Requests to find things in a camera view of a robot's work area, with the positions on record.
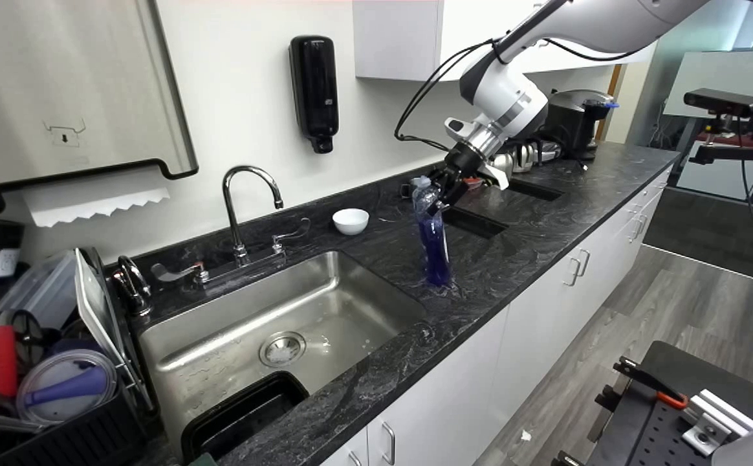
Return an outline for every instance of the white cabinet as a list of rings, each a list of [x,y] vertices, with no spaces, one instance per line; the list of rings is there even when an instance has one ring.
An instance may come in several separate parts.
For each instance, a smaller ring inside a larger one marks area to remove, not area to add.
[[[324,466],[367,466],[369,464],[369,447],[367,436],[354,436],[346,446],[341,446],[333,455],[324,460]]]
[[[473,464],[631,270],[667,170],[324,466]]]
[[[503,37],[530,19],[544,0],[354,0],[354,71],[359,78],[428,80],[452,51]],[[645,61],[654,47],[619,59]],[[487,49],[463,59],[444,80],[459,80]],[[521,72],[597,68],[539,42],[516,61]]]
[[[490,322],[367,428],[369,466],[463,466],[496,436],[492,372],[503,316]]]
[[[495,384],[496,425],[504,425],[521,408],[635,266],[664,182],[667,170],[504,307]]]

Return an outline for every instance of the stainless steel sink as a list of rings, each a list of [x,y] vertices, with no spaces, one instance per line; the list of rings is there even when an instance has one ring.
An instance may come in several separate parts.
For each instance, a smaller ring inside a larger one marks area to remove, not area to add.
[[[275,371],[309,394],[421,319],[419,302],[336,250],[293,263],[139,335],[169,443]]]

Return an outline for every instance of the robotic arm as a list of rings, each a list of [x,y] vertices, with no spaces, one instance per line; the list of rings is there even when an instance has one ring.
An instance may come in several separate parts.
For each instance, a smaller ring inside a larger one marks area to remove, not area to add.
[[[459,179],[478,173],[508,140],[540,127],[549,99],[516,71],[521,51],[539,38],[575,42],[602,54],[639,51],[704,2],[710,0],[549,0],[460,78],[460,95],[482,115],[472,124],[444,122],[455,148],[444,157],[439,201],[452,204],[465,191]]]

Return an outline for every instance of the door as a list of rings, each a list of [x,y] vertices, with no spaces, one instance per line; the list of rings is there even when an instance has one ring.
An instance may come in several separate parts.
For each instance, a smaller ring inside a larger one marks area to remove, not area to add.
[[[369,466],[465,466],[496,436],[492,372],[503,314],[411,386],[367,428]]]

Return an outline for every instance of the sink drain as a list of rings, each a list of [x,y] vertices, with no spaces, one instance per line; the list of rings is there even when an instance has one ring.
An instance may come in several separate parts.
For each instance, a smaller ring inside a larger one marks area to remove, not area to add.
[[[305,351],[302,335],[278,331],[261,344],[258,358],[263,364],[278,368],[278,364],[302,358],[302,351]]]

